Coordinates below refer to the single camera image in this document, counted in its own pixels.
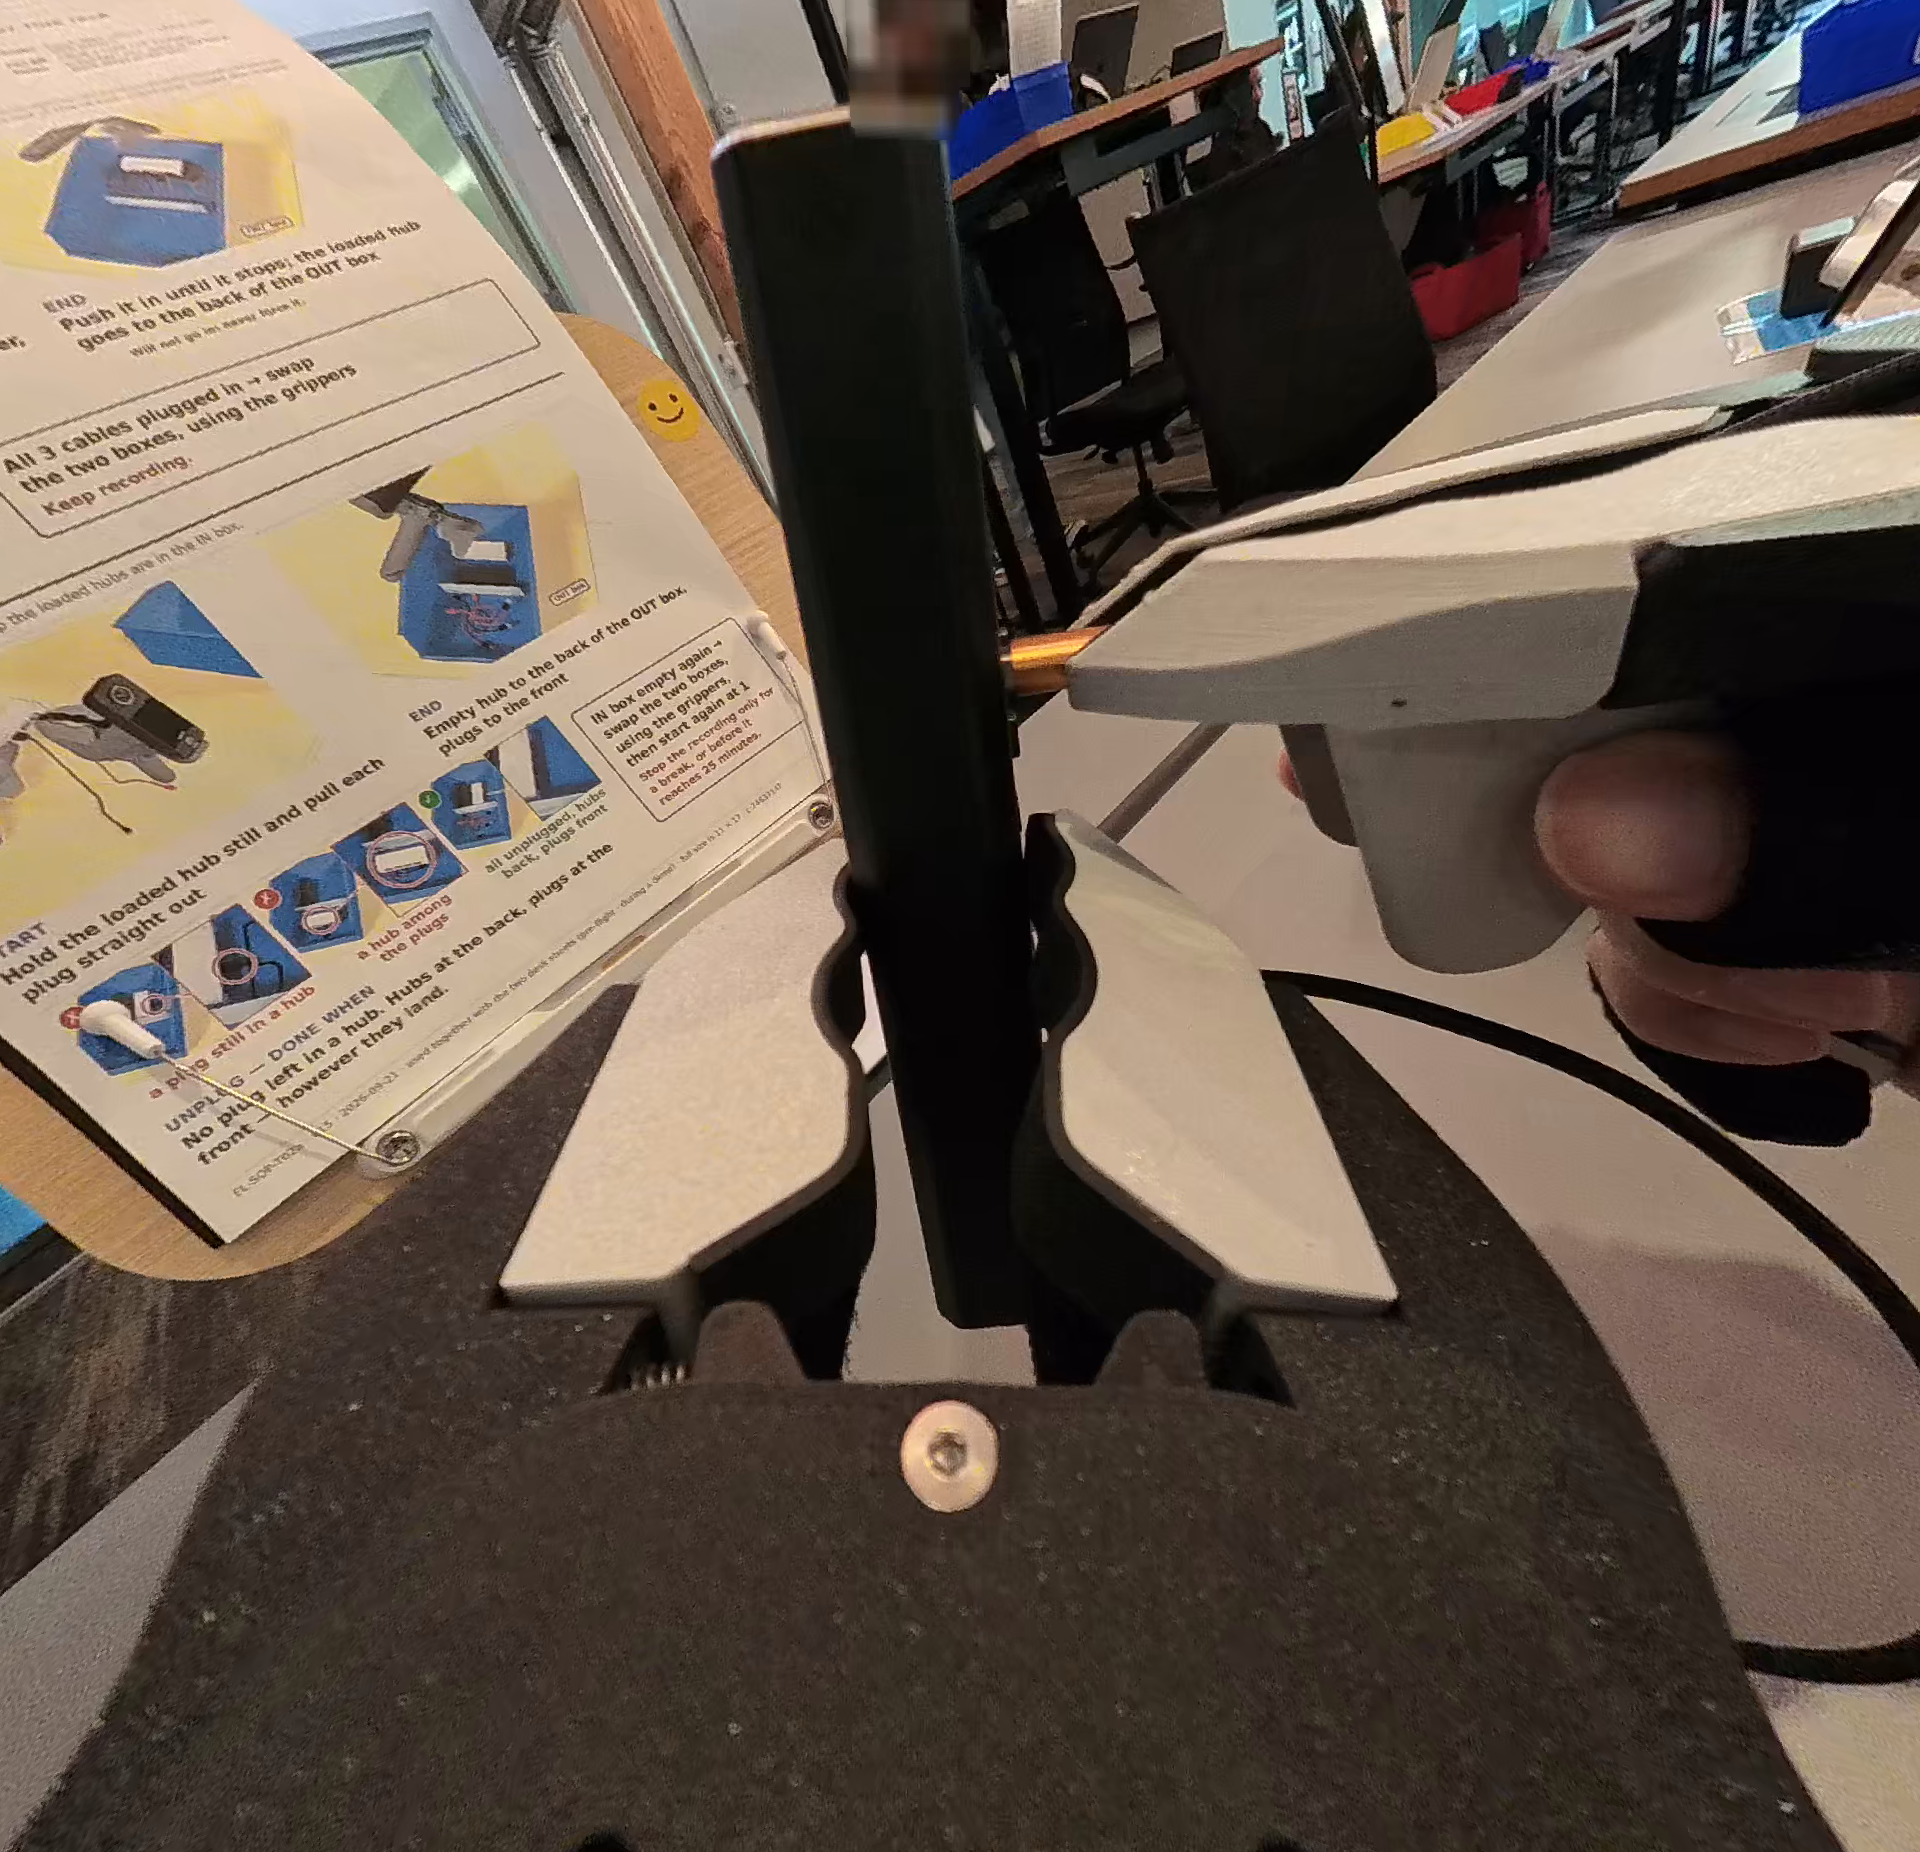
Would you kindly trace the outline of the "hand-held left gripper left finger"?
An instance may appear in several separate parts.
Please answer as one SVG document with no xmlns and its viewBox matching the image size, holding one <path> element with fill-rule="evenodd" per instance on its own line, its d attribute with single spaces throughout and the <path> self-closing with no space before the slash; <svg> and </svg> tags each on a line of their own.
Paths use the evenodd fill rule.
<svg viewBox="0 0 1920 1852">
<path fill-rule="evenodd" d="M 702 1313 L 867 1151 L 844 862 L 790 862 L 639 980 L 499 1278 L 515 1308 Z"/>
</svg>

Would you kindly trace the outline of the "white ribbed box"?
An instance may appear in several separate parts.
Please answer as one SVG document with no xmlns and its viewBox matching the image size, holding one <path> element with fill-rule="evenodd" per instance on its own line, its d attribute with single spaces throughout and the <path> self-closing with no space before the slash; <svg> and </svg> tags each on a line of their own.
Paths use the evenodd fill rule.
<svg viewBox="0 0 1920 1852">
<path fill-rule="evenodd" d="M 1060 65 L 1073 83 L 1092 80 L 1110 90 L 1110 69 L 1098 65 L 1106 42 L 1105 11 L 1070 21 L 1066 0 L 1002 0 L 1002 11 L 1012 80 Z"/>
</svg>

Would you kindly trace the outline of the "printed instruction sheet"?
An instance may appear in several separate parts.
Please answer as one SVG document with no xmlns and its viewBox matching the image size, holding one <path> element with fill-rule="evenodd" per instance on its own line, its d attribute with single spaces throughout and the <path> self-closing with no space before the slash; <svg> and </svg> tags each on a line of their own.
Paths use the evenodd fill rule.
<svg viewBox="0 0 1920 1852">
<path fill-rule="evenodd" d="M 201 1254 L 838 824 L 536 284 L 238 0 L 4 0 L 4 1068 Z"/>
</svg>

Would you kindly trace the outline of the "wooden desk black legs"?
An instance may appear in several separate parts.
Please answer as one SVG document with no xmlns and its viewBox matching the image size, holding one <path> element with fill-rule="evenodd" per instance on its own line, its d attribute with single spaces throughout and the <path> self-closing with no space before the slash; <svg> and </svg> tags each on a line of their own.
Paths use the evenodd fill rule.
<svg viewBox="0 0 1920 1852">
<path fill-rule="evenodd" d="M 1148 116 L 1183 99 L 1194 102 L 1216 84 L 1247 80 L 1267 60 L 1281 56 L 1281 38 L 1226 51 L 1183 75 L 1157 80 L 1105 106 L 1056 119 L 1007 143 L 991 160 L 951 176 L 948 192 L 961 248 L 961 294 L 981 389 L 976 408 L 1018 492 L 1056 623 L 1078 615 L 1085 589 L 1042 468 L 1037 422 L 1023 400 L 1002 323 L 981 279 L 976 250 L 1013 208 L 1052 192 L 1078 200 L 1212 138 L 1229 124 L 1229 113 L 1224 108 L 1198 110 L 1167 128 L 1153 128 Z"/>
</svg>

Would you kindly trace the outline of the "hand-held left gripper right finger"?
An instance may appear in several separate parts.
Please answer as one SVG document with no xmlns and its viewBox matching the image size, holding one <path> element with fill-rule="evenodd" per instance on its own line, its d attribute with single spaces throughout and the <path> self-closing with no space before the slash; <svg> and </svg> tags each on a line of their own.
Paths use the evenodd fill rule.
<svg viewBox="0 0 1920 1852">
<path fill-rule="evenodd" d="M 1087 819 L 1027 828 L 1027 1253 L 1094 1317 L 1380 1315 L 1390 1269 L 1255 962 Z"/>
</svg>

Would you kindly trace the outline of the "red storage bin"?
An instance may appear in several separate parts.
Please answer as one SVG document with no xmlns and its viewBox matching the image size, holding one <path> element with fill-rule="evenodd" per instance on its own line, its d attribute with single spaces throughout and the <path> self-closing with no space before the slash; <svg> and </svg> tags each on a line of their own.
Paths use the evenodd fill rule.
<svg viewBox="0 0 1920 1852">
<path fill-rule="evenodd" d="M 1448 345 L 1516 304 L 1523 273 L 1523 236 L 1508 234 L 1453 266 L 1419 266 L 1406 279 L 1428 343 Z"/>
</svg>

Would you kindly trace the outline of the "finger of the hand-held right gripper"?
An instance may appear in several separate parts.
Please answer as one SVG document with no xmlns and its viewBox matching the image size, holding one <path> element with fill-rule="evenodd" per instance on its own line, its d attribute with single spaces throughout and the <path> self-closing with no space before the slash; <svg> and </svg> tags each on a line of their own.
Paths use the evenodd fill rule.
<svg viewBox="0 0 1920 1852">
<path fill-rule="evenodd" d="M 1705 440 L 1728 429 L 1732 420 L 1735 411 L 1723 404 L 1656 406 L 1357 477 L 1342 487 L 1265 505 L 1181 536 L 1156 557 L 1156 578 L 1167 583 L 1203 551 L 1226 546 L 1363 521 L 1437 499 L 1488 497 L 1560 480 L 1587 468 L 1608 468 Z"/>
<path fill-rule="evenodd" d="M 1880 503 L 1893 447 L 1786 447 L 1816 505 Z M 1771 447 L 1676 447 L 1609 473 L 1453 497 L 1203 551 L 1075 657 L 1082 713 L 1344 733 L 1568 719 L 1608 693 L 1644 521 L 1681 543 L 1773 526 Z"/>
</svg>

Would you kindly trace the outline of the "wooden sheet holder board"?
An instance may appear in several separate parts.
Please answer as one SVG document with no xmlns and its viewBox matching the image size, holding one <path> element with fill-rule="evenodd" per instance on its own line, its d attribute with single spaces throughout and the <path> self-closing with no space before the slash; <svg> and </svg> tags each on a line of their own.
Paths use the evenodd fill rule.
<svg viewBox="0 0 1920 1852">
<path fill-rule="evenodd" d="M 565 314 L 559 323 L 620 408 L 632 417 L 657 464 L 747 589 L 754 608 L 767 613 L 780 640 L 800 655 L 805 643 L 793 576 L 767 499 L 707 422 L 702 422 L 695 436 L 673 440 L 644 420 L 649 392 L 681 389 L 681 378 L 627 334 L 578 314 Z M 323 1251 L 403 1192 L 425 1163 L 446 1153 L 466 1124 L 565 1038 L 605 995 L 632 989 L 686 932 L 835 835 L 838 809 L 830 795 L 821 790 L 803 809 L 721 864 L 704 887 L 676 898 L 657 919 L 567 982 L 555 996 L 540 1002 L 525 1024 L 499 1035 L 436 1087 L 425 1106 L 407 1107 L 398 1126 L 418 1134 L 423 1161 L 373 1171 L 354 1161 L 340 1161 L 223 1248 L 195 1239 L 90 1134 L 66 1122 L 24 1081 L 4 1074 L 4 1185 L 24 1189 L 33 1209 L 50 1209 L 70 1221 L 69 1231 L 40 1226 L 4 1257 L 7 1269 L 35 1265 L 41 1273 L 28 1286 L 35 1292 L 70 1264 L 106 1264 L 147 1282 L 231 1282 Z"/>
</svg>

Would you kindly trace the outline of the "person's right hand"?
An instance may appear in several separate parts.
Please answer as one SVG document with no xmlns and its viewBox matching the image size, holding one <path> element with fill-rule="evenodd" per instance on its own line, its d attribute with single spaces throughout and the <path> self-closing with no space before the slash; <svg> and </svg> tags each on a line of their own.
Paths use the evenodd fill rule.
<svg viewBox="0 0 1920 1852">
<path fill-rule="evenodd" d="M 1639 733 L 1562 762 L 1534 812 L 1549 875 L 1594 917 L 1584 962 L 1615 1024 L 1652 1049 L 1730 1070 L 1787 1070 L 1872 1035 L 1918 1091 L 1916 978 L 1725 970 L 1668 953 L 1647 925 L 1702 925 L 1732 904 L 1753 813 L 1714 735 Z"/>
</svg>

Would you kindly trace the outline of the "blue storage bin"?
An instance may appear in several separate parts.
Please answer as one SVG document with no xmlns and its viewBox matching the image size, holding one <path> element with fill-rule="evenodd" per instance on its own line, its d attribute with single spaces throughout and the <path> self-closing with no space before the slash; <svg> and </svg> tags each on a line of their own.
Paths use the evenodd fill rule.
<svg viewBox="0 0 1920 1852">
<path fill-rule="evenodd" d="M 1798 36 L 1802 119 L 1918 78 L 1918 0 L 1842 0 Z"/>
<path fill-rule="evenodd" d="M 963 108 L 948 128 L 948 181 L 961 184 L 1005 150 L 1073 116 L 1070 65 L 1016 75 Z"/>
</svg>

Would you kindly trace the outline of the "black tall-back office chair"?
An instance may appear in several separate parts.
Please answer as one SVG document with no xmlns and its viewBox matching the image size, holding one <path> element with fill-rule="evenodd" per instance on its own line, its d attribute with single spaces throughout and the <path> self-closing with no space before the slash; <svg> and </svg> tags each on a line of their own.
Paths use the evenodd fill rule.
<svg viewBox="0 0 1920 1852">
<path fill-rule="evenodd" d="M 1434 401 L 1350 116 L 1126 234 L 1224 515 L 1347 484 Z"/>
</svg>

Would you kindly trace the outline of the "black usb hub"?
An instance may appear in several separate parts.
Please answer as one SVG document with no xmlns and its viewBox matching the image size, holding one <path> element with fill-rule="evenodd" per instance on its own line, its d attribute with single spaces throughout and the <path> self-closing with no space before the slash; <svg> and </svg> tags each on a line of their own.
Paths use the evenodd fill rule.
<svg viewBox="0 0 1920 1852">
<path fill-rule="evenodd" d="M 945 158 L 830 108 L 713 176 L 934 1302 L 1020 1326 L 1039 1027 Z"/>
</svg>

